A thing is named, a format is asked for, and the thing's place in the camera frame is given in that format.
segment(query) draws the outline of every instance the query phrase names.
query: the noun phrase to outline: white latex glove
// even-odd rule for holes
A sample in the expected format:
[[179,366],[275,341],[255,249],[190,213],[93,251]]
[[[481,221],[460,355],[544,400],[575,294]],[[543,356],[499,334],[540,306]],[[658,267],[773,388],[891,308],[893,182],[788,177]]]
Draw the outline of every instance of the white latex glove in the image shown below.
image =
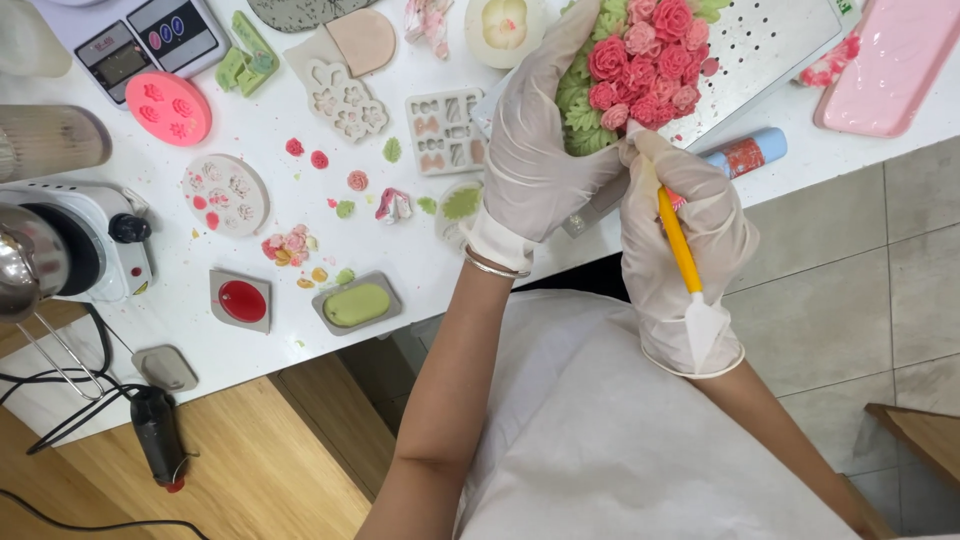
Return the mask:
[[553,102],[599,12],[600,0],[579,0],[570,8],[520,64],[493,112],[484,205],[476,222],[461,229],[477,255],[517,272],[530,270],[534,248],[622,170],[622,142],[570,156]]
[[744,217],[740,198],[723,171],[675,148],[655,132],[640,132],[636,149],[625,148],[622,158],[630,163],[631,178],[620,206],[623,282],[639,315],[643,351],[678,375],[695,379],[722,375],[743,359],[743,347],[733,331],[726,330],[717,338],[700,375],[692,375],[684,322],[690,293],[656,221],[657,189],[663,183],[687,200],[677,216],[697,263],[704,299],[725,313],[720,297],[754,254],[759,233]]

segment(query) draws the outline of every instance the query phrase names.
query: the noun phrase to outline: scale display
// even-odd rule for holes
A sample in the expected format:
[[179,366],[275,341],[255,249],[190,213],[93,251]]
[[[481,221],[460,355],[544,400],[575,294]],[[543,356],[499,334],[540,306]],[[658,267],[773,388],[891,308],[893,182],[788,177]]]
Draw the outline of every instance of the scale display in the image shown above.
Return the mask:
[[134,75],[161,70],[192,77],[220,61],[230,46],[203,0],[34,4],[63,46],[121,109]]

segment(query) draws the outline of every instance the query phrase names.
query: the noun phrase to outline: gray floor tile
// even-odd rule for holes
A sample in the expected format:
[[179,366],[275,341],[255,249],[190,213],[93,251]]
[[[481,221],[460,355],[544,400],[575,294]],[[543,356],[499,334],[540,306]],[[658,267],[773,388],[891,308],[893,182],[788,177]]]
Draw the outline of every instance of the gray floor tile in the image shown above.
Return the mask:
[[893,402],[894,375],[889,371],[780,398],[827,463],[845,475],[897,465],[893,435],[863,410],[869,403]]
[[882,164],[744,211],[760,231],[760,245],[728,293],[887,243]]
[[924,463],[900,466],[902,534],[960,533],[960,490],[943,482]]
[[380,418],[387,424],[387,428],[396,436],[400,430],[400,420],[403,419],[403,410],[407,407],[407,400],[410,394],[404,394],[398,398],[373,404],[373,408],[380,413]]
[[897,406],[960,416],[960,355],[898,369]]
[[850,477],[850,482],[883,516],[894,532],[900,531],[900,471],[897,467]]
[[960,137],[886,162],[890,241],[960,223]]
[[960,353],[960,225],[890,245],[894,363]]
[[392,339],[361,341],[337,351],[337,355],[371,403],[409,394],[417,379]]
[[886,248],[723,299],[747,358],[784,396],[890,370]]

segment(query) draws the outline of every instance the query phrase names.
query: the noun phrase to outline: rectangular silicone mold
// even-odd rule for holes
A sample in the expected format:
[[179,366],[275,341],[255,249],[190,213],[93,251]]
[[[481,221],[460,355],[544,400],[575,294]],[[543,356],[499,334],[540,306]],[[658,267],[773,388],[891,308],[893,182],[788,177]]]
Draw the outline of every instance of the rectangular silicone mold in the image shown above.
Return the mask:
[[814,116],[825,129],[903,135],[960,37],[957,0],[872,0],[857,27],[860,55]]
[[483,169],[487,139],[470,122],[480,88],[407,98],[407,122],[417,170],[424,176]]
[[[324,302],[326,301],[326,299],[335,294],[348,291],[353,287],[357,285],[362,285],[364,283],[372,283],[374,285],[378,285],[380,288],[382,288],[384,291],[387,292],[387,296],[390,297],[390,307],[387,309],[387,312],[380,315],[379,317],[376,317],[374,319],[371,319],[369,321],[360,323],[359,325],[352,326],[352,327],[342,327],[340,325],[335,325],[332,322],[330,322],[324,315]],[[314,311],[316,311],[317,314],[320,315],[320,319],[324,321],[324,324],[326,325],[326,329],[329,330],[330,333],[332,333],[333,335],[347,335],[348,333],[358,331],[370,325],[375,325],[376,323],[379,323],[381,321],[386,321],[391,317],[396,317],[397,315],[400,314],[401,311],[403,311],[403,305],[400,303],[400,299],[396,296],[396,293],[394,292],[393,288],[390,287],[390,282],[387,281],[387,277],[383,275],[383,272],[370,272],[369,274],[364,274],[363,276],[360,276],[356,280],[353,280],[352,282],[349,282],[346,285],[340,285],[333,288],[329,288],[324,292],[318,294],[317,296],[313,297],[313,300],[310,302],[310,304],[313,306]]]

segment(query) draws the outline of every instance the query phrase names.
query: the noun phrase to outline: white table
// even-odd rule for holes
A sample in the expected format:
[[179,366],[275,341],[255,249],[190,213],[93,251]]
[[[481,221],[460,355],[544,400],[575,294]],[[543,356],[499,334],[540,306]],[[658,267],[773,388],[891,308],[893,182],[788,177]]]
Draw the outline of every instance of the white table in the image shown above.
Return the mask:
[[[555,8],[565,0],[550,0]],[[244,11],[279,53],[309,36],[285,35],[261,24],[244,0],[214,0],[214,14],[228,26],[234,10]],[[403,109],[411,95],[468,86],[490,88],[502,71],[476,61],[460,32],[467,0],[454,4],[450,21],[450,60],[433,58],[425,42],[408,44],[402,38],[402,0],[380,0],[373,8],[394,23],[397,52],[383,70],[364,78],[372,93],[383,101],[392,119],[379,135],[350,144],[306,109],[300,81],[284,62],[277,73],[252,99],[239,93],[225,95],[213,81],[213,70],[193,79],[213,110],[214,125],[201,144],[175,148],[148,135],[132,117],[115,109],[100,94],[80,68],[74,66],[57,80],[20,79],[0,75],[0,101],[15,104],[73,104],[93,111],[113,137],[113,156],[93,169],[60,175],[64,180],[93,181],[129,187],[152,205],[149,215],[154,235],[149,240],[155,283],[145,294],[114,306],[99,307],[113,337],[114,374],[123,381],[138,380],[130,364],[130,351],[157,345],[177,347],[200,378],[199,386],[177,395],[180,402],[222,390],[234,384],[272,373],[315,356],[406,326],[446,310],[461,259],[433,234],[431,216],[417,212],[409,221],[384,226],[373,219],[380,192],[396,187],[412,197],[438,198],[449,186],[474,175],[426,178],[414,167],[413,152]],[[556,16],[557,9],[551,9]],[[843,135],[820,130],[812,121],[821,92],[786,86],[728,128],[723,140],[733,140],[757,129],[776,126],[787,136],[790,151],[785,158],[737,179],[745,206],[755,205],[791,191],[834,178],[863,166],[887,160],[916,148],[960,135],[960,55],[954,54],[921,108],[910,131],[895,139]],[[284,142],[295,136],[306,154],[295,159],[284,151]],[[385,161],[380,150],[390,136],[404,148],[400,162]],[[330,165],[320,171],[310,166],[308,155],[321,149]],[[256,237],[240,240],[215,233],[192,238],[204,227],[183,202],[180,178],[196,156],[226,153],[242,157],[263,178],[272,200],[272,215]],[[368,205],[362,194],[348,189],[347,173],[365,170],[370,175]],[[300,179],[294,175],[300,173]],[[326,198],[351,199],[357,209],[349,219],[338,219]],[[332,276],[342,268],[363,274],[381,270],[390,279],[403,302],[403,312],[389,321],[344,337],[331,335],[310,299],[317,289],[295,285],[300,270],[278,268],[260,252],[259,243],[270,233],[289,231],[303,223],[320,240],[320,251],[305,265],[306,274],[320,263]],[[619,214],[613,213],[576,240],[558,231],[537,253],[535,280],[620,251]],[[209,312],[207,270],[229,271],[268,280],[273,287],[272,323],[269,334],[241,330],[216,320]],[[84,358],[99,365],[102,353],[89,317],[70,325],[63,333]],[[51,347],[51,339],[41,343]],[[0,362],[4,373],[27,376],[48,369],[32,347]],[[8,386],[0,383],[0,391]],[[84,402],[65,384],[42,384],[21,388],[7,405],[34,431],[44,433],[82,406]],[[106,430],[130,421],[128,408],[111,405],[71,437]]]

